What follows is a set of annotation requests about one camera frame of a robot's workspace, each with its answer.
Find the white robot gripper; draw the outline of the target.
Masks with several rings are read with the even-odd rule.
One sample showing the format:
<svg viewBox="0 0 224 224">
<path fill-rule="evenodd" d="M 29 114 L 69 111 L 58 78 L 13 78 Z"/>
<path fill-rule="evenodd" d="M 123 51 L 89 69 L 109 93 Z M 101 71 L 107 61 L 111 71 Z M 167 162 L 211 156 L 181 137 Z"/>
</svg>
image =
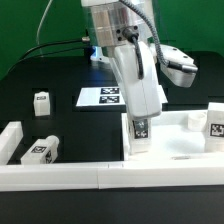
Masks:
<svg viewBox="0 0 224 224">
<path fill-rule="evenodd" d="M 139 78 L 135 48 L 131 44 L 117 46 L 110 59 L 113 73 L 121 90 L 127 112 L 136 131 L 148 129 L 148 118 L 158 116 L 162 105 L 158 93 L 158 79 L 153 54 L 144 43 L 139 43 L 143 61 L 143 78 Z"/>
</svg>

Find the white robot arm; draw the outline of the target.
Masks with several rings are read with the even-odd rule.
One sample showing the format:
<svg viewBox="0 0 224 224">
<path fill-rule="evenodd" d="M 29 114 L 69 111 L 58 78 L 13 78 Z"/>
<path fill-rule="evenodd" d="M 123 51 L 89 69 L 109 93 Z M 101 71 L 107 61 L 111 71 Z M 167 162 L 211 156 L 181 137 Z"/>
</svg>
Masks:
<svg viewBox="0 0 224 224">
<path fill-rule="evenodd" d="M 145 132 L 161 113 L 154 56 L 151 0 L 81 0 L 93 45 L 103 48 L 126 105 L 128 124 Z"/>
</svg>

